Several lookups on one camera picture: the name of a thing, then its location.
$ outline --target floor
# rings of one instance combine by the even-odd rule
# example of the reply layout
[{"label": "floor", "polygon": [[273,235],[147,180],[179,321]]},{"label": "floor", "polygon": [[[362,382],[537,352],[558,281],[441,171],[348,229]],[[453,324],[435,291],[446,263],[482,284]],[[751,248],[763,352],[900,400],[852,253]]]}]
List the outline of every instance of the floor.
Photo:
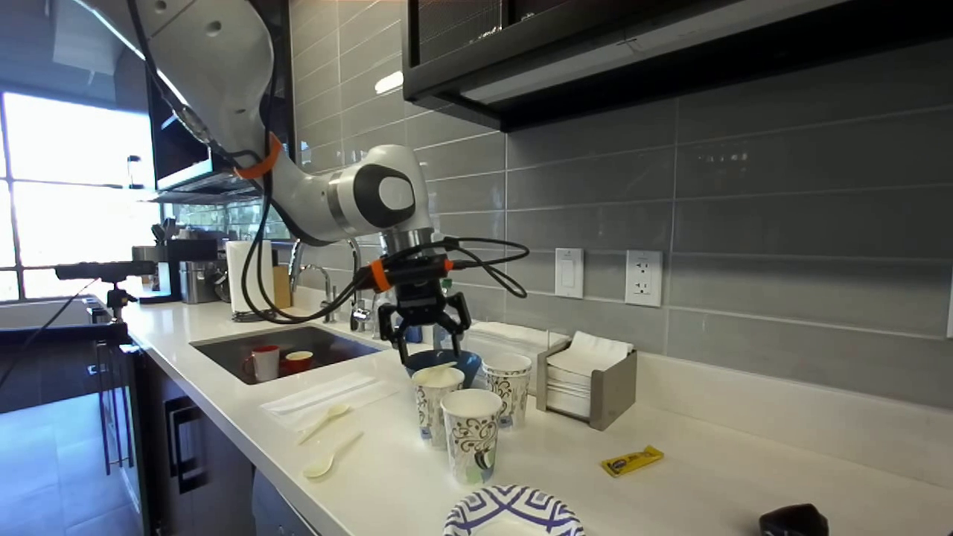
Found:
[{"label": "floor", "polygon": [[0,413],[0,536],[138,536],[121,478],[105,475],[97,400]]}]

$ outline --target yellow object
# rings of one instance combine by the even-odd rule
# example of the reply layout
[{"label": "yellow object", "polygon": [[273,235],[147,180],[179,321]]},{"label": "yellow object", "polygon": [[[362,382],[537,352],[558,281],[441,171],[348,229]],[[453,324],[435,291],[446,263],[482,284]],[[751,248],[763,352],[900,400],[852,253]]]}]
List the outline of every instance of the yellow object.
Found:
[{"label": "yellow object", "polygon": [[602,470],[616,480],[616,478],[635,475],[641,467],[650,467],[650,466],[654,466],[660,460],[665,460],[660,451],[645,448],[641,452],[629,452],[629,455],[620,455],[620,460],[605,460]]},{"label": "yellow object", "polygon": [[293,296],[293,281],[290,281],[290,269],[273,265],[273,308],[276,311],[290,311],[294,308],[294,296]]}]

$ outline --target gray tile backsplash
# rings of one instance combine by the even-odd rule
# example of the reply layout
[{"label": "gray tile backsplash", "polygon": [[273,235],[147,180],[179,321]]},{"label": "gray tile backsplash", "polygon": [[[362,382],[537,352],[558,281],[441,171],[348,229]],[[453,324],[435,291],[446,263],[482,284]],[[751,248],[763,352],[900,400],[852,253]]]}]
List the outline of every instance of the gray tile backsplash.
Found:
[{"label": "gray tile backsplash", "polygon": [[[528,302],[455,278],[477,320],[953,409],[953,43],[501,134],[371,93],[397,7],[293,4],[297,138],[318,171],[404,143],[441,232],[534,248]],[[581,302],[555,248],[587,251]],[[660,308],[623,305],[626,251],[665,253]]]}]

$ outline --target upper cabinet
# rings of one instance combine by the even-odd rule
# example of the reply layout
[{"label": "upper cabinet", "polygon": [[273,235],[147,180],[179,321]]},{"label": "upper cabinet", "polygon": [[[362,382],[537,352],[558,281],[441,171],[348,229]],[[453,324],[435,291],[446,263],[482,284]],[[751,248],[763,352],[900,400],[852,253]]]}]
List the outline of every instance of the upper cabinet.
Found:
[{"label": "upper cabinet", "polygon": [[942,0],[407,0],[404,98],[501,132],[953,37]]}]

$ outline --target napkin dispenser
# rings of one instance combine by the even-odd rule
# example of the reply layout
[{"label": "napkin dispenser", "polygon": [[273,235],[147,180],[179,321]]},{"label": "napkin dispenser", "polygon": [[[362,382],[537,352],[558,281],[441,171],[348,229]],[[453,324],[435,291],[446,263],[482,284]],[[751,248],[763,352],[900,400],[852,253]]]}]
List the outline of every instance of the napkin dispenser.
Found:
[{"label": "napkin dispenser", "polygon": [[577,345],[581,338],[587,338],[587,335],[577,335],[571,341],[571,345],[566,345],[566,349],[558,349],[558,352],[537,358],[537,409],[566,413],[566,416],[581,419],[581,424],[602,433],[635,406],[636,349],[623,344],[626,349],[616,345],[620,358],[610,366],[592,366],[587,375],[587,390],[581,390],[587,396],[587,411],[566,411],[566,409],[555,406],[555,400],[558,400],[555,375],[558,373],[555,373],[552,361],[559,355],[566,358],[568,352],[596,352],[589,345]]}]

